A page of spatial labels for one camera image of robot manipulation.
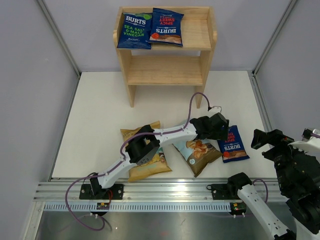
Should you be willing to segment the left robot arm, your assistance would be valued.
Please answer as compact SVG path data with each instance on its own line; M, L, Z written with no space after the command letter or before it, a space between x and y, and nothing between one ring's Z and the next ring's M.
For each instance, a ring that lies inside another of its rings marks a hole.
M120 158L115 163L90 178L90 194L94 199L103 199L124 172L150 162L161 147L182 141L226 140L229 122L218 112L189 119L185 124L171 128L143 126L122 144Z

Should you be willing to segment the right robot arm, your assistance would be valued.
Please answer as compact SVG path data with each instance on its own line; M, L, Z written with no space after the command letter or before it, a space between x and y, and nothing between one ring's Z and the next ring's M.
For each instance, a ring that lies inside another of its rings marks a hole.
M263 157L274 163L282 196L294 218L296 232L290 230L258 195L253 182L241 172L227 180L227 193L240 198L251 210L270 240L318 240L320 238L320 162L308 153L320 149L320 131L306 128L296 141L275 129L255 129L251 148L271 145Z

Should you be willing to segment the blue Burts chilli bag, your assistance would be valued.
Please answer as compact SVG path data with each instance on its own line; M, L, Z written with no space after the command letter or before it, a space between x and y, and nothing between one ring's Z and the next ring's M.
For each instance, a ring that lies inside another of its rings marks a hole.
M222 153L222 161L225 164L250 158L245 150L237 125L230 126L227 139L218 140L217 143Z
M172 10L153 8L149 43L183 46L181 22L184 14Z

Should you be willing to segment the blue Burts sea salt bag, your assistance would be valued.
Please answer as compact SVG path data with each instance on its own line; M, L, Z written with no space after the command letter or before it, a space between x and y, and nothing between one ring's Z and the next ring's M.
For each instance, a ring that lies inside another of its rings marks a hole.
M118 49L150 50L149 43L152 28L152 13L123 14L123 25L118 40Z

